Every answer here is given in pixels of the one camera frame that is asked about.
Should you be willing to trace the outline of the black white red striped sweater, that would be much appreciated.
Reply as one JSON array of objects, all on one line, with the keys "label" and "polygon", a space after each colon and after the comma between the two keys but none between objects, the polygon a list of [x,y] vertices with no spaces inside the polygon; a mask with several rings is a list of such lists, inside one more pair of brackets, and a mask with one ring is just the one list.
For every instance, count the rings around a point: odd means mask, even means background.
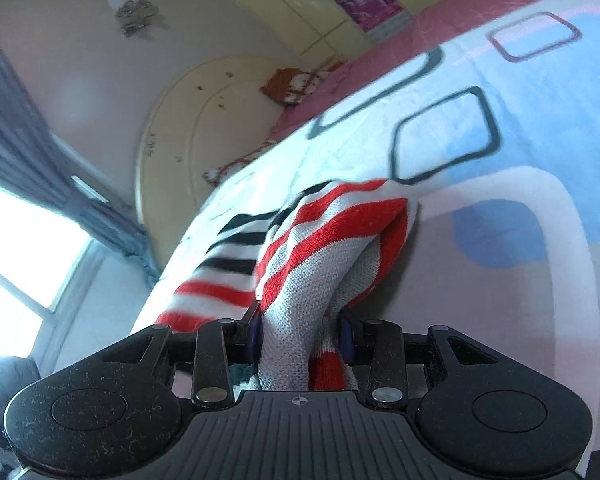
[{"label": "black white red striped sweater", "polygon": [[336,317],[387,276],[416,214],[412,188],[384,179],[323,182],[282,209],[238,214],[174,288],[157,321],[191,333],[258,306],[260,360],[240,388],[353,388],[336,348]]}]

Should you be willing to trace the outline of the window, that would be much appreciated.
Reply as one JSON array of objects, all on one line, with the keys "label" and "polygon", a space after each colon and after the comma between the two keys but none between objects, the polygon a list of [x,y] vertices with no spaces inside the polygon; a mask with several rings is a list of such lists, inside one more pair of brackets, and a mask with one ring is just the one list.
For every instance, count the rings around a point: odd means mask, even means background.
[{"label": "window", "polygon": [[0,188],[0,356],[57,352],[104,257],[76,222]]}]

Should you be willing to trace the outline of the cream wooden headboard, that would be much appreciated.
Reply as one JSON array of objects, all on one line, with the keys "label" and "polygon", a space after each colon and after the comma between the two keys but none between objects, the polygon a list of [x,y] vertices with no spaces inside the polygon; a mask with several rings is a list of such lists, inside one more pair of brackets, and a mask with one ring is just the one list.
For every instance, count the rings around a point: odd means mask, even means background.
[{"label": "cream wooden headboard", "polygon": [[135,170],[135,205],[162,268],[213,192],[204,172],[258,148],[283,107],[260,88],[279,58],[231,55],[189,70],[163,95],[145,128]]}]

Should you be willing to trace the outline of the patterned white bed sheet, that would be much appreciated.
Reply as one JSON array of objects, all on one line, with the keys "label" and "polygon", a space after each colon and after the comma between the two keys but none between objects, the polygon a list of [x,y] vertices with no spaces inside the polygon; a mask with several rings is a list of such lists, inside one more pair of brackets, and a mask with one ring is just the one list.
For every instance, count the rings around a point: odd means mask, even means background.
[{"label": "patterned white bed sheet", "polygon": [[416,229],[364,311],[445,324],[575,391],[600,450],[600,0],[542,0],[416,56],[215,191],[138,326],[236,214],[326,180],[389,178]]}]

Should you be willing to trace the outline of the brown patterned pillow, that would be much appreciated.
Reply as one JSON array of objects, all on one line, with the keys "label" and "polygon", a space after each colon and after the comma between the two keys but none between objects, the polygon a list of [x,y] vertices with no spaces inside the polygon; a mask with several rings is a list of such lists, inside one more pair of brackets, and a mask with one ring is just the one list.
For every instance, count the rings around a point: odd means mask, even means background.
[{"label": "brown patterned pillow", "polygon": [[280,68],[260,88],[260,92],[276,104],[298,105],[341,66],[343,62],[338,61],[329,66],[320,66],[317,70]]}]

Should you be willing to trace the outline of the blue grey curtain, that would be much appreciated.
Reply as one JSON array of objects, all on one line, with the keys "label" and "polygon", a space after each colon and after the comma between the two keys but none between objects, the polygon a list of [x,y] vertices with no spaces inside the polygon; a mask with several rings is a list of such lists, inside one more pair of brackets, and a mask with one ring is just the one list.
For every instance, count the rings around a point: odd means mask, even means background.
[{"label": "blue grey curtain", "polygon": [[161,271],[146,230],[124,209],[86,195],[71,160],[0,47],[0,187],[76,222],[99,243],[136,264],[149,284]]}]

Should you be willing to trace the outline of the lower left purple poster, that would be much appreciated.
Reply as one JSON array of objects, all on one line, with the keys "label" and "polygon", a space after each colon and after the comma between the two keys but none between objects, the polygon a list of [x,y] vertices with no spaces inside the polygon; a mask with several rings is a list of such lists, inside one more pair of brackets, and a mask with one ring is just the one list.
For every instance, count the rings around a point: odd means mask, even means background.
[{"label": "lower left purple poster", "polygon": [[383,42],[411,21],[398,0],[335,0],[367,36]]}]

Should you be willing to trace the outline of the pink bed sheet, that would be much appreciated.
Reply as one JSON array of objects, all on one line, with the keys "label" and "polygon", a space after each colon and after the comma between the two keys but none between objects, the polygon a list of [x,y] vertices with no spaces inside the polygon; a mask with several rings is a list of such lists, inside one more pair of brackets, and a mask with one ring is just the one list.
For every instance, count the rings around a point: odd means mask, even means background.
[{"label": "pink bed sheet", "polygon": [[412,24],[359,58],[337,66],[301,104],[288,106],[268,138],[279,142],[347,96],[399,65],[471,29],[540,0],[442,0]]}]

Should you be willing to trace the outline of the wall lamp sconce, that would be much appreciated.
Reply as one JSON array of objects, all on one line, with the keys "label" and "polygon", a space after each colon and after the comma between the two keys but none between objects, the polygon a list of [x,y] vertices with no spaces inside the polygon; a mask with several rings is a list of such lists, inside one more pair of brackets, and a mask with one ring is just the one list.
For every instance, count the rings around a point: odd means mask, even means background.
[{"label": "wall lamp sconce", "polygon": [[125,37],[131,37],[149,26],[158,14],[158,6],[151,0],[108,0],[114,11],[118,29]]}]

